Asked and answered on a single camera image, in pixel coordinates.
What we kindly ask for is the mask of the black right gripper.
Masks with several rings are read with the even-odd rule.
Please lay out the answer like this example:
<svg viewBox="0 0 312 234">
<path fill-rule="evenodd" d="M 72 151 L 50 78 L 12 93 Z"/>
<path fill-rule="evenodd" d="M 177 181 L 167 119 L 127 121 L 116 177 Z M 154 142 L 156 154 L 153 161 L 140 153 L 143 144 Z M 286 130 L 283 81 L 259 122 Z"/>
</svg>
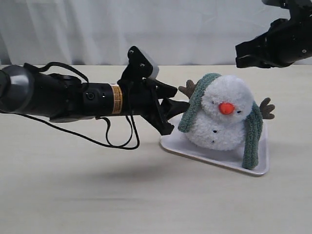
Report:
<svg viewBox="0 0 312 234">
<path fill-rule="evenodd" d="M 312 56 L 312 2 L 288 0 L 286 10 L 290 17 L 273 21 L 268 34 L 256 36 L 235 46 L 237 68 L 287 67 Z M 275 65 L 259 59 L 267 55 L 266 42 Z"/>
</svg>

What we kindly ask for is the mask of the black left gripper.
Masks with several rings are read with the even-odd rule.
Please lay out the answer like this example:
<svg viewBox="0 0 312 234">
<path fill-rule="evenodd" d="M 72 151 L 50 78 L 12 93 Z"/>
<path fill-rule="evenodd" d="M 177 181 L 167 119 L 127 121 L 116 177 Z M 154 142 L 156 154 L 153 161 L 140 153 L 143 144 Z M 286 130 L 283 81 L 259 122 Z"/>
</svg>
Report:
<svg viewBox="0 0 312 234">
<path fill-rule="evenodd" d="M 156 79 L 139 82 L 120 79 L 117 82 L 122 91 L 122 108 L 117 116 L 140 115 L 150 118 L 150 124 L 161 136 L 170 135 L 174 129 L 169 120 L 186 112 L 190 104 L 172 100 L 177 88 Z"/>
</svg>

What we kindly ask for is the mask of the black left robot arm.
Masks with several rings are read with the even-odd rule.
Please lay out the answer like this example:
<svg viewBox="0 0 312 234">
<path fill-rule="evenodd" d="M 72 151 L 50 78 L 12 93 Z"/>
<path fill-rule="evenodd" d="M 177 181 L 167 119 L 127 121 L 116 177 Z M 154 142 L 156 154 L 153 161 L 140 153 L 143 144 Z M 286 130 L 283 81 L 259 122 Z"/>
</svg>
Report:
<svg viewBox="0 0 312 234">
<path fill-rule="evenodd" d="M 169 120 L 189 107 L 174 100 L 176 93 L 175 87 L 131 65 L 116 83 L 90 83 L 78 70 L 46 74 L 45 68 L 30 64 L 0 71 L 1 112 L 47 117 L 54 123 L 141 116 L 161 135 L 169 135 L 174 129 Z"/>
</svg>

